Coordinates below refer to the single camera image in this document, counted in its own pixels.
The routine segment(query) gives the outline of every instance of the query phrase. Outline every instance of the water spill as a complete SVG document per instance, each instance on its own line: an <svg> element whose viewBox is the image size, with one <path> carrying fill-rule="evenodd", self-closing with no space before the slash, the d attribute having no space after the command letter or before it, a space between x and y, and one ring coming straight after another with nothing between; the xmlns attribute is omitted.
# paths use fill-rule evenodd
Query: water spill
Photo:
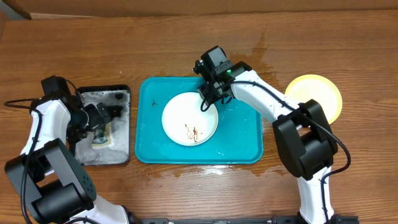
<svg viewBox="0 0 398 224"><path fill-rule="evenodd" d="M151 179L162 177L161 170L159 170L160 168L161 165L143 164L143 166L139 168L138 175L141 176L142 181L148 186Z"/></svg>
<svg viewBox="0 0 398 224"><path fill-rule="evenodd" d="M173 174L175 178L179 178L181 174L204 174L205 170L201 167L185 166L183 168L173 169Z"/></svg>
<svg viewBox="0 0 398 224"><path fill-rule="evenodd" d="M274 134L274 130L272 128L272 124L270 124L270 122L268 122L265 117L261 117L261 121L262 121L262 133L264 135L268 135L268 134Z"/></svg>
<svg viewBox="0 0 398 224"><path fill-rule="evenodd" d="M279 175L281 175L281 176L284 176L285 174L288 174L289 172L287 172L287 170L273 170L273 172L275 172L275 173L277 173L277 174L279 174Z"/></svg>
<svg viewBox="0 0 398 224"><path fill-rule="evenodd" d="M222 175L223 171L219 170L219 169L207 169L206 171L204 171L203 174L217 174L217 175Z"/></svg>
<svg viewBox="0 0 398 224"><path fill-rule="evenodd" d="M260 40L253 48L251 55L232 53L229 55L229 59L233 63L240 61L245 62L250 65L265 82L272 85L277 90L283 91L284 87L279 84L279 81L276 78L277 72L274 71L274 67L263 62L263 57L267 52L265 34L265 31L261 34Z"/></svg>
<svg viewBox="0 0 398 224"><path fill-rule="evenodd" d="M267 170L266 167L258 166L257 164L253 164L253 165L231 165L229 168L231 168L232 170L238 170L238 169L248 170L252 174L254 174L256 177L260 177Z"/></svg>
<svg viewBox="0 0 398 224"><path fill-rule="evenodd" d="M161 77L166 77L167 75L168 75L167 67L164 66L162 69L160 69L160 71L159 71L159 76L161 76Z"/></svg>

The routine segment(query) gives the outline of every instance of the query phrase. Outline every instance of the wooden table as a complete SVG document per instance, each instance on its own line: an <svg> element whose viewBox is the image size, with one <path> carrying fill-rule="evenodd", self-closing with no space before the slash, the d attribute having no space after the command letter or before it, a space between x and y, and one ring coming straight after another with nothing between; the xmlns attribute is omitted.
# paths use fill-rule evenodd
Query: wooden table
<svg viewBox="0 0 398 224"><path fill-rule="evenodd" d="M336 213L361 223L398 218L398 11L10 21L0 42L0 101L43 95L51 75L77 86L131 87L131 160L86 167L98 193L143 217L243 218L293 215L296 179L279 160L270 124L264 155L252 166L148 165L134 155L141 83L193 76L196 59L220 45L280 91L294 78L329 78L343 96L332 124L352 166L331 178ZM25 110L0 106L0 166L19 155L31 126ZM334 168L345 164L342 150ZM21 223L19 197L0 175L0 220Z"/></svg>

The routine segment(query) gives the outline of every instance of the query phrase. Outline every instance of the cardboard box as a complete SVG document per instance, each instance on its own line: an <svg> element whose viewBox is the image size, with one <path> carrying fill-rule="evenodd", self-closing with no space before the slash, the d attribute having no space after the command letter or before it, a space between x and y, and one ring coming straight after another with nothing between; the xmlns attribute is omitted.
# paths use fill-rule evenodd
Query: cardboard box
<svg viewBox="0 0 398 224"><path fill-rule="evenodd" d="M4 31L4 27L6 26L6 16L0 11L0 40L1 40L1 36L2 33Z"/></svg>
<svg viewBox="0 0 398 224"><path fill-rule="evenodd" d="M165 16L250 12L398 9L396 0L3 0L31 14Z"/></svg>

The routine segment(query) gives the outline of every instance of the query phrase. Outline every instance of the white bowl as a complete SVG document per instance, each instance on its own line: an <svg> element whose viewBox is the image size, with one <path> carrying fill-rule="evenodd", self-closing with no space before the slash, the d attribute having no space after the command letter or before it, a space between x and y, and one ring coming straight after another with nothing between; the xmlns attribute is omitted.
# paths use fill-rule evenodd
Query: white bowl
<svg viewBox="0 0 398 224"><path fill-rule="evenodd" d="M166 135L183 146L196 146L214 134L218 125L218 112L211 105L206 112L200 110L199 93L182 93L172 98L162 114Z"/></svg>

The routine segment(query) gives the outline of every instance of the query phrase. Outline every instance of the white plate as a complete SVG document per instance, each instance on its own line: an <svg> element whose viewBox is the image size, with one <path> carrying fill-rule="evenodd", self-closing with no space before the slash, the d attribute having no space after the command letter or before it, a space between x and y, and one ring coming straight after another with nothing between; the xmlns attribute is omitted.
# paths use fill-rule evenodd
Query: white plate
<svg viewBox="0 0 398 224"><path fill-rule="evenodd" d="M199 93L182 93L167 103L162 125L171 140L183 146L196 146L214 134L218 125L216 106L211 105L206 112L201 112L201 103Z"/></svg>
<svg viewBox="0 0 398 224"><path fill-rule="evenodd" d="M297 77L287 86L285 95L299 102L314 99L321 105L329 124L338 118L343 107L343 99L337 86L320 75Z"/></svg>

